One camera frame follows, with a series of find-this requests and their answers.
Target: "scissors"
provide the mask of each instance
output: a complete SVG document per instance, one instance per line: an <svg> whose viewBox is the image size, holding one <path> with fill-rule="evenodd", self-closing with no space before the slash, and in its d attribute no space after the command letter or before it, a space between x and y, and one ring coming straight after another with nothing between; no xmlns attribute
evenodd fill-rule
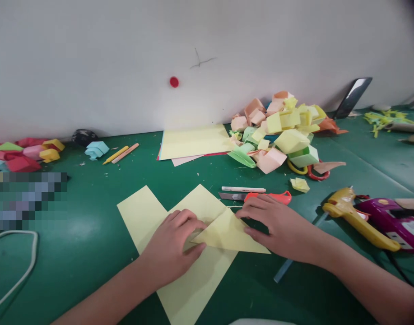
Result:
<svg viewBox="0 0 414 325"><path fill-rule="evenodd" d="M307 174L310 178L312 178L313 180L316 180L316 181L323 181L323 180L329 178L329 176L330 176L330 171L326 171L322 176L314 175L312 173L313 165L309 165L307 167L303 167L303 170L299 170L299 169L297 169L297 167L295 167L293 165L293 163L289 159L287 161L287 164L288 164L288 167L293 172L295 172L296 174L299 174L299 175L306 175Z"/></svg>

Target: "white cable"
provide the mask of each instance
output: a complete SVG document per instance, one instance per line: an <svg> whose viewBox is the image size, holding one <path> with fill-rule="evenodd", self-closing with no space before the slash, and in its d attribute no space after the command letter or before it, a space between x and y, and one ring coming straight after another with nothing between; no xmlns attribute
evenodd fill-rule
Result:
<svg viewBox="0 0 414 325"><path fill-rule="evenodd" d="M2 305L2 303L10 296L10 294L12 294L13 291L26 279L29 273L31 273L35 265L35 260L37 259L38 233L27 231L27 230L9 230L9 231L0 233L0 238L5 235L12 234L12 233L23 233L23 234L34 235L34 240L32 241L31 264L29 265L23 277L21 277L20 280L14 285L14 287L12 287L10 291L8 291L7 294L0 300L0 305Z"/></svg>

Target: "hand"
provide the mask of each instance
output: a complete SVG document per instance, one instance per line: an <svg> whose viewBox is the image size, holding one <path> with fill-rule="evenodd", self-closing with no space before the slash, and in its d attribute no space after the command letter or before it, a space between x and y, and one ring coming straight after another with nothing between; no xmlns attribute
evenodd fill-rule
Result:
<svg viewBox="0 0 414 325"><path fill-rule="evenodd" d="M317 265L326 242L333 238L269 195L249 198L235 215L265 224L269 235L250 227L245 232L272 252L299 262Z"/></svg>
<svg viewBox="0 0 414 325"><path fill-rule="evenodd" d="M205 228L207 225L187 209L176 210L165 218L136 260L146 281L153 282L154 291L181 277L200 257L205 243L185 252L183 246L192 232Z"/></svg>

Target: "box cutter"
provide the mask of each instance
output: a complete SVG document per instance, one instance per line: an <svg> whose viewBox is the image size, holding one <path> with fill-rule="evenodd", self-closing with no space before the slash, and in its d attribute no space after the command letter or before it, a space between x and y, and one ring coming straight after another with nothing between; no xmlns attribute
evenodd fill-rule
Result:
<svg viewBox="0 0 414 325"><path fill-rule="evenodd" d="M244 201L246 202L247 199L251 197L256 197L258 195L270 195L271 197L278 200L280 203L288 205L291 202L291 193L288 191L285 191L282 194L261 194L261 193L219 193L219 196L221 199L225 200L233 200L233 201Z"/></svg>

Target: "phone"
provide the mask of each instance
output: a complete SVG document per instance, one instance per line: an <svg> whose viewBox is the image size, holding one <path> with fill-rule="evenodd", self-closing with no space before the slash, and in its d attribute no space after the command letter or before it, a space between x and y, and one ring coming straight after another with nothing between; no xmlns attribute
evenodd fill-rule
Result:
<svg viewBox="0 0 414 325"><path fill-rule="evenodd" d="M333 119L336 120L346 118L348 115L350 115L354 106L356 106L357 102L362 97L363 93L365 92L366 88L368 88L371 81L372 77L359 78L354 80L350 91L344 97L338 109L334 112Z"/></svg>

